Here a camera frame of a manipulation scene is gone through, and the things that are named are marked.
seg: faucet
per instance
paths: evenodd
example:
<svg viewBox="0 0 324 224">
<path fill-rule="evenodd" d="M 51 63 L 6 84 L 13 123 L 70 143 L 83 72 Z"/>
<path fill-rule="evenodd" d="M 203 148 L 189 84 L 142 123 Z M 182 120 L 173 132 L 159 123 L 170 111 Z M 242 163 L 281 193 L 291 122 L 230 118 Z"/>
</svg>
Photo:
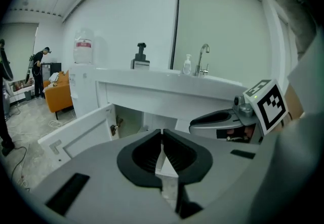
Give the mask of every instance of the faucet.
<svg viewBox="0 0 324 224">
<path fill-rule="evenodd" d="M 208 64 L 207 64 L 207 68 L 206 70 L 201 69 L 201 58 L 203 57 L 203 52 L 206 49 L 206 53 L 209 53 L 209 45 L 208 44 L 204 44 L 201 47 L 200 53 L 199 53 L 199 59 L 198 59 L 198 65 L 196 66 L 196 71 L 194 73 L 195 76 L 200 75 L 200 73 L 202 72 L 203 74 L 208 74 Z"/>
</svg>

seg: cable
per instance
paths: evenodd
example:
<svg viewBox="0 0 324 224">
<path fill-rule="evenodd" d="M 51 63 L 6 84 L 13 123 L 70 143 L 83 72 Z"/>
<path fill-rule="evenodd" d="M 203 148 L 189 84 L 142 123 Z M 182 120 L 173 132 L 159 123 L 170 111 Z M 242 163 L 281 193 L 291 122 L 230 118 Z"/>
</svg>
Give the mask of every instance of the cable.
<svg viewBox="0 0 324 224">
<path fill-rule="evenodd" d="M 67 122 L 64 122 L 64 123 L 62 123 L 60 121 L 52 120 L 52 121 L 49 122 L 49 126 L 52 127 L 53 129 L 58 129 L 58 128 L 64 126 L 65 124 L 71 122 L 72 120 L 74 120 L 74 115 L 72 113 L 72 110 L 71 110 L 71 115 L 73 117 L 71 120 L 69 120 Z"/>
<path fill-rule="evenodd" d="M 18 105 L 16 105 L 16 109 L 19 111 L 19 113 L 17 113 L 17 114 L 13 114 L 13 115 L 11 115 L 11 116 L 17 116 L 17 115 L 21 114 L 21 111 L 20 111 L 20 109 L 18 108 Z"/>
<path fill-rule="evenodd" d="M 22 175 L 22 169 L 24 168 L 24 165 L 25 165 L 26 155 L 25 155 L 24 161 L 22 162 L 22 166 L 21 166 L 21 170 L 20 170 L 20 180 L 22 181 L 21 186 L 23 185 L 25 187 L 25 189 L 28 188 L 28 183 L 26 180 L 23 180 L 24 176 Z"/>
<path fill-rule="evenodd" d="M 19 148 L 15 148 L 15 150 L 19 150 L 19 149 L 21 149 L 21 148 L 24 148 L 25 149 L 25 154 L 24 154 L 24 156 L 23 156 L 23 158 L 19 161 L 19 163 L 15 166 L 15 168 L 14 168 L 14 170 L 12 171 L 12 174 L 11 174 L 11 182 L 12 182 L 12 179 L 13 179 L 13 177 L 14 177 L 14 172 L 15 172 L 15 170 L 16 170 L 16 168 L 18 167 L 18 165 L 25 159 L 25 156 L 26 156 L 26 154 L 27 154 L 27 148 L 25 148 L 24 146 L 21 146 L 21 147 L 19 147 Z"/>
</svg>

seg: black slot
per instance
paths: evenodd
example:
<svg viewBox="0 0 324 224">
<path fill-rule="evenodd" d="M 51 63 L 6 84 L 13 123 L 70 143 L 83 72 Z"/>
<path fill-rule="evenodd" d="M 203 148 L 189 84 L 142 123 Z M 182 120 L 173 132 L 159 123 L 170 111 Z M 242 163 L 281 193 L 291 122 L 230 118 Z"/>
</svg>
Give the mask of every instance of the black slot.
<svg viewBox="0 0 324 224">
<path fill-rule="evenodd" d="M 212 154 L 168 129 L 163 133 L 164 152 L 179 175 L 179 185 L 201 181 L 213 164 Z"/>
<path fill-rule="evenodd" d="M 246 152 L 246 151 L 237 150 L 237 149 L 232 150 L 231 154 L 239 156 L 239 157 L 248 158 L 248 159 L 253 159 L 255 156 L 255 153 Z"/>
<path fill-rule="evenodd" d="M 81 192 L 89 176 L 76 173 L 65 185 L 48 201 L 47 207 L 58 214 L 64 215 L 78 194 Z"/>
<path fill-rule="evenodd" d="M 196 202 L 191 202 L 188 198 L 187 191 L 183 185 L 178 186 L 178 199 L 176 206 L 176 213 L 181 218 L 190 217 L 197 212 L 200 212 L 203 208 Z"/>
<path fill-rule="evenodd" d="M 227 138 L 227 129 L 217 129 L 216 136 L 217 138 Z"/>
<path fill-rule="evenodd" d="M 161 131 L 126 145 L 117 156 L 120 172 L 133 184 L 162 189 L 162 181 L 155 176 L 155 166 L 161 152 Z"/>
<path fill-rule="evenodd" d="M 232 115 L 228 112 L 227 109 L 225 110 L 219 110 L 214 113 L 209 113 L 207 115 L 201 116 L 197 119 L 194 119 L 190 122 L 190 125 L 197 125 L 197 124 L 209 124 L 209 123 L 215 123 L 215 122 L 223 122 L 228 121 Z"/>
</svg>

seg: concrete floor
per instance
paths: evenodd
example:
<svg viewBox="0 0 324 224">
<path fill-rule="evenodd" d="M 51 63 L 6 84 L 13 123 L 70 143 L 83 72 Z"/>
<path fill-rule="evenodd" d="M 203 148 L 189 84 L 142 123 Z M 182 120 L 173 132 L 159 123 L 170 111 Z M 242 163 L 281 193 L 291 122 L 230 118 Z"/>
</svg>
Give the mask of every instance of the concrete floor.
<svg viewBox="0 0 324 224">
<path fill-rule="evenodd" d="M 56 120 L 55 113 L 50 112 L 44 99 L 33 99 L 23 102 L 17 107 L 11 107 L 11 115 L 7 126 L 15 146 L 28 149 L 24 162 L 14 172 L 13 182 L 32 190 L 57 168 L 37 142 L 41 137 L 55 130 L 49 126 L 51 120 Z M 58 112 L 59 121 L 62 123 L 73 120 L 73 116 L 75 117 L 73 110 Z M 0 153 L 1 163 L 9 177 L 11 177 L 15 165 L 23 158 L 24 153 L 25 149 L 23 148 L 13 150 L 7 157 Z"/>
</svg>

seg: orange sofa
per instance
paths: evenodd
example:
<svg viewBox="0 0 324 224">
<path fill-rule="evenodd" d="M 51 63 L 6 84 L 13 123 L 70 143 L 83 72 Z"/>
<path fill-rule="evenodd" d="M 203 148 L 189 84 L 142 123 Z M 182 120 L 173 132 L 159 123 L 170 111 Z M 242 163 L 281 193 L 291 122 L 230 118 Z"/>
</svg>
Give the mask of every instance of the orange sofa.
<svg viewBox="0 0 324 224">
<path fill-rule="evenodd" d="M 50 81 L 44 81 L 44 88 L 50 83 Z M 45 91 L 45 99 L 50 111 L 55 113 L 56 119 L 58 120 L 58 111 L 73 106 L 69 85 L 69 72 L 67 71 L 66 74 L 59 72 L 59 78 L 56 83 L 57 86 L 48 88 Z"/>
</svg>

